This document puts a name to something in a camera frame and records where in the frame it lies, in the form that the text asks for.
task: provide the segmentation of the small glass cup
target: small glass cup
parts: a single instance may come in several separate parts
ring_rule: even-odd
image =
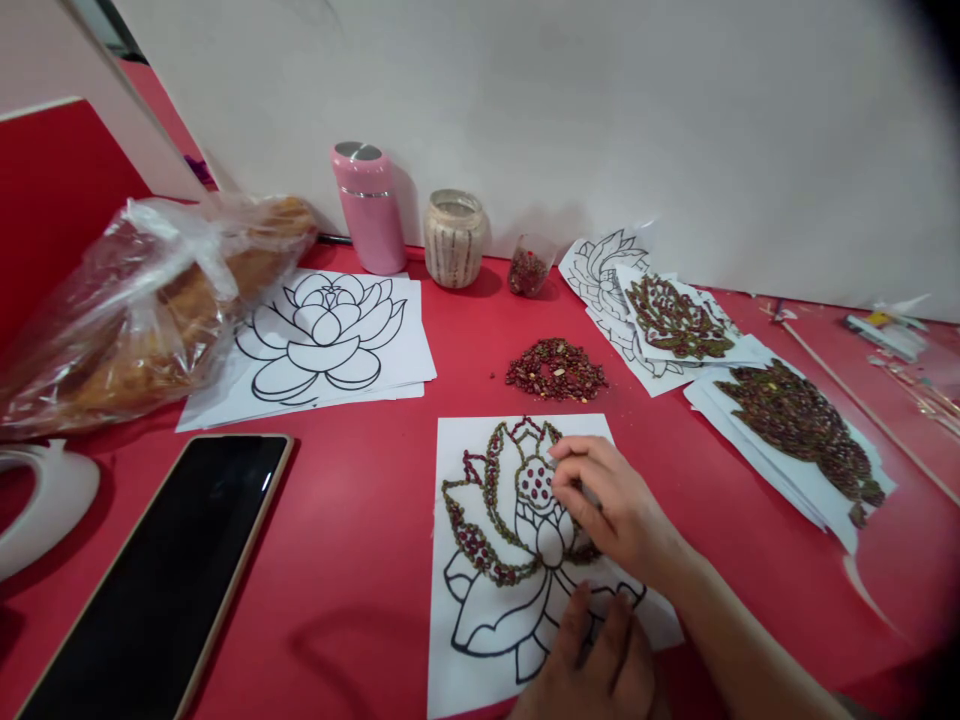
[[[513,251],[507,284],[510,292],[523,297],[534,297],[547,281],[553,261],[557,259],[557,246],[543,235],[524,233],[517,240]]]

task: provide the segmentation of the smartphone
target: smartphone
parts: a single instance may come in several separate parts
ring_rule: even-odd
[[[17,717],[182,717],[293,444],[187,443]]]

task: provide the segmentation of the lotus drawing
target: lotus drawing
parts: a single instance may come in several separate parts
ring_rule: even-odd
[[[451,645],[474,657],[514,653],[517,684],[540,672],[570,595],[600,557],[553,495],[546,451],[560,437],[549,422],[501,422],[486,454],[464,452],[463,479],[441,484],[458,548],[444,568],[460,605]],[[646,588],[594,586],[594,631],[614,592],[636,607]]]
[[[629,311],[617,284],[616,266],[627,265],[646,272],[650,268],[644,259],[647,251],[639,245],[637,234],[629,235],[624,230],[596,242],[583,242],[573,251],[567,282],[596,312],[626,320]]]
[[[364,288],[352,275],[314,273],[283,290],[237,333],[244,354],[267,361],[253,379],[257,398],[303,405],[324,383],[362,390],[376,382],[375,351],[399,332],[406,303],[391,299],[391,280]]]

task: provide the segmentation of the stack of paper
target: stack of paper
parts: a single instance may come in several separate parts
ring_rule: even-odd
[[[649,253],[641,246],[649,225],[632,231],[624,228],[601,240],[578,240],[560,263],[560,273],[587,304],[587,315],[603,333],[643,387],[656,397],[702,375],[711,364],[756,365],[748,347],[741,347],[740,331],[716,298],[677,280],[676,273],[661,273],[677,292],[689,296],[709,311],[734,343],[722,358],[677,359],[672,351],[655,348],[645,340],[623,288],[640,282],[650,272]]]
[[[423,397],[437,376],[420,282],[298,269],[236,334],[177,432],[330,405]]]
[[[741,342],[749,346],[754,354],[763,360],[765,366],[777,357],[752,335],[742,338]],[[784,362],[784,365],[803,377],[803,374],[789,363]],[[821,530],[832,531],[850,554],[855,553],[858,531],[849,518],[854,503],[827,480],[816,463],[798,460],[777,450],[733,415],[734,411],[740,409],[740,405],[716,386],[718,381],[736,382],[729,368],[713,367],[686,388],[684,395],[805,518]],[[877,449],[849,422],[847,427],[851,438],[866,452],[873,479],[889,495],[896,485],[884,473]],[[866,504],[864,508],[868,517],[874,511],[874,508]]]

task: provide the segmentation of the white paper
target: white paper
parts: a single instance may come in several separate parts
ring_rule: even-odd
[[[631,283],[640,283],[643,280],[643,276],[646,273],[640,272],[636,268],[625,267],[618,265],[616,268],[617,282],[621,288],[630,287]],[[686,285],[677,280],[667,280],[681,295],[688,295],[692,300],[696,302],[697,305],[705,307],[708,312],[713,314],[714,312],[722,313],[722,316],[715,318],[720,322],[724,330],[725,337],[734,343],[733,347],[727,350],[723,357],[715,358],[705,355],[703,358],[699,358],[699,361],[704,363],[721,363],[721,364],[740,364],[740,363],[750,363],[756,362],[748,347],[741,345],[738,340],[741,337],[740,331],[734,325],[733,321],[723,312],[720,308],[719,303],[717,303],[716,298],[713,297],[708,292],[701,293],[695,287],[691,285]],[[637,324],[637,314],[630,308],[629,320],[633,323],[634,327],[637,330],[637,339],[640,344],[640,350],[647,360],[677,360],[676,355],[674,355],[672,350],[663,350],[661,348],[654,347],[648,343],[645,339],[644,330]]]
[[[625,265],[641,275],[650,267],[645,235],[653,223],[622,228],[602,238],[577,240],[558,266],[560,274],[587,307],[602,317],[625,322],[629,309],[617,284],[615,268]]]
[[[766,364],[770,364],[774,358],[777,358],[793,372],[797,373],[797,375],[803,377],[803,373],[799,372],[782,358],[778,358],[777,355],[752,335],[744,337],[741,343],[748,346],[753,354],[762,359]],[[816,463],[798,460],[780,452],[772,445],[764,442],[743,421],[734,416],[732,413],[740,409],[740,404],[716,387],[714,383],[717,381],[737,382],[730,374],[728,368],[714,368],[710,373],[700,377],[694,385],[691,386],[690,390],[693,390],[691,402],[697,398],[697,391],[702,392],[703,396],[716,405],[726,416],[729,425],[747,438],[752,445],[760,451],[764,458],[789,480],[792,487],[806,498],[809,505],[816,509],[817,514],[823,519],[823,523],[837,536],[847,552],[851,554],[855,553],[857,550],[858,530],[849,518],[849,513],[854,503],[847,500],[847,498],[824,477]],[[739,441],[735,440],[731,435],[728,435],[724,427],[718,425],[717,430],[737,446]],[[847,421],[847,427],[850,429],[852,439],[859,443],[867,453],[870,459],[873,479],[876,480],[880,488],[889,495],[896,489],[896,484],[883,471],[882,461],[877,449],[864,437],[863,433],[851,425],[849,421]],[[758,471],[760,471],[764,477],[767,477],[760,468],[758,468]],[[777,486],[773,481],[771,481],[771,484],[775,487]],[[866,504],[864,508],[868,517],[875,511],[875,508]]]
[[[378,400],[410,400],[421,398],[425,393],[424,383],[410,383],[409,385],[398,385],[397,387],[387,388],[386,390],[374,390],[373,392],[360,392],[350,397],[329,400],[327,402],[318,402],[310,405],[300,405],[298,407],[284,407],[280,410],[264,413],[263,415],[254,415],[243,418],[242,420],[228,420],[219,425],[197,425],[193,421],[184,423],[181,417],[180,424],[177,425],[175,432],[191,432],[193,430],[209,430],[222,425],[230,425],[236,422],[246,422],[247,420],[261,420],[263,418],[274,417],[275,415],[286,415],[288,413],[303,412],[304,410],[316,410],[317,408],[333,407],[335,405],[348,405],[357,402],[377,402]]]
[[[632,325],[601,317],[589,307],[587,315],[603,336],[610,341],[617,354],[623,358],[630,372],[650,393],[650,397],[657,397],[668,390],[693,382],[704,372],[702,363],[647,360],[640,354],[637,332]],[[630,333],[629,338],[622,334],[624,332]]]
[[[349,402],[436,376],[419,281],[298,269],[238,329],[219,381],[190,396],[178,430]]]
[[[431,720],[486,707],[521,692],[553,646],[556,623],[569,593],[581,580],[589,580],[593,589],[594,636],[610,598],[617,591],[627,591],[654,650],[683,642],[676,614],[662,596],[645,591],[606,559],[587,566],[561,559],[564,549],[579,547],[584,538],[573,535],[569,514],[549,491],[553,468],[543,459],[549,458],[546,451],[553,441],[544,423],[563,434],[600,435],[612,441],[604,416],[535,417],[521,424],[523,420],[441,418],[438,423],[427,693]],[[506,427],[499,435],[499,452],[492,453],[499,467],[494,485],[487,462],[465,459],[464,451],[486,456],[491,435],[501,422]],[[482,532],[484,549],[495,551],[501,563],[523,566],[539,557],[542,566],[532,576],[502,587],[481,573],[457,545],[442,491],[445,480],[469,481],[449,487],[446,494],[463,509],[463,523]],[[522,482],[527,482],[526,489]],[[484,502],[485,486],[496,487],[490,496],[492,517]],[[501,519],[524,547],[507,542],[493,518]]]

